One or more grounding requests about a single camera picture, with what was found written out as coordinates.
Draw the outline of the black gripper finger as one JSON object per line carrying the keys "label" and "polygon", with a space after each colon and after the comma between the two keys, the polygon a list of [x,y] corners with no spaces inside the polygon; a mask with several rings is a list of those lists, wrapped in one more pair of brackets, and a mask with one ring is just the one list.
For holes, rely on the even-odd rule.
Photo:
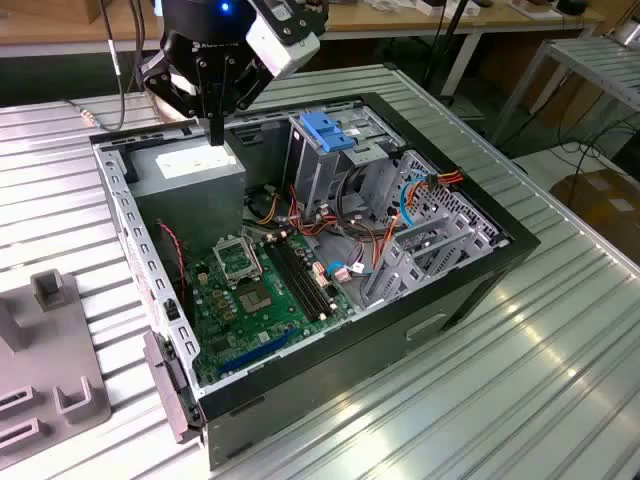
{"label": "black gripper finger", "polygon": [[171,73],[170,63],[160,50],[139,67],[141,85],[173,110],[188,119],[195,119],[204,130],[211,146],[218,145],[218,116],[209,108],[207,95],[182,75]]}
{"label": "black gripper finger", "polygon": [[248,109],[273,79],[267,67],[252,58],[244,67],[232,57],[225,59],[222,84],[216,107],[216,145],[224,143],[227,117]]}

